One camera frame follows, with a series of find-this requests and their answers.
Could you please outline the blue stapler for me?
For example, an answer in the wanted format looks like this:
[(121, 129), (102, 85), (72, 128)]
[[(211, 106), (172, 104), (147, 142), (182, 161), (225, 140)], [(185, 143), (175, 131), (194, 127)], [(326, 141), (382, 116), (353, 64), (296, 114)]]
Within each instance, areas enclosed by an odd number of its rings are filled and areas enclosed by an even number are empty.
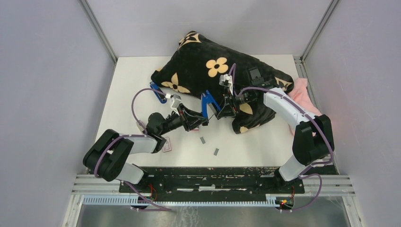
[(208, 107), (217, 115), (221, 111), (220, 105), (217, 103), (213, 95), (206, 90), (201, 94), (201, 113), (204, 118), (209, 118)]
[(160, 89), (160, 87), (153, 81), (151, 81), (149, 83), (150, 88), (152, 89), (152, 91), (154, 92), (154, 94), (156, 95), (157, 99), (159, 100), (160, 103), (165, 104), (167, 102), (167, 98), (164, 95), (164, 93), (162, 92), (162, 90)]

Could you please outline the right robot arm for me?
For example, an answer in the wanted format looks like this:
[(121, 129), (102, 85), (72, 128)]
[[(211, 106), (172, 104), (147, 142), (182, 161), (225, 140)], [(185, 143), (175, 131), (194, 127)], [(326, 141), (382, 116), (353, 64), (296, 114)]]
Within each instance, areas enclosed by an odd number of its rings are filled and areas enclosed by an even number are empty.
[(292, 156), (274, 174), (273, 187), (285, 193), (292, 187), (292, 180), (302, 178), (312, 167), (322, 167), (334, 161), (334, 141), (331, 120), (322, 114), (314, 115), (289, 97), (272, 79), (266, 80), (258, 68), (248, 70), (250, 85), (235, 89), (235, 66), (219, 77), (224, 87), (224, 104), (215, 105), (217, 118), (235, 116), (239, 106), (251, 101), (263, 100), (263, 104), (295, 130)]

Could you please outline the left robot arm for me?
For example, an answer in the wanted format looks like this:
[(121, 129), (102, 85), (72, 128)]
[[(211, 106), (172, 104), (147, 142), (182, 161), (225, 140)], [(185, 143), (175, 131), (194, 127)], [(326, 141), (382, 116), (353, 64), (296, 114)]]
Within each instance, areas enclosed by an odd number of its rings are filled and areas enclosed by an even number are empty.
[(208, 107), (196, 112), (179, 104), (167, 117), (152, 113), (148, 117), (146, 130), (141, 135), (120, 135), (108, 129), (94, 143), (83, 158), (83, 165), (93, 171), (96, 177), (108, 182), (115, 179), (131, 183), (137, 192), (144, 192), (149, 185), (147, 173), (135, 164), (127, 163), (131, 154), (154, 154), (162, 150), (166, 143), (164, 134), (183, 127), (191, 131), (200, 125), (208, 125)]

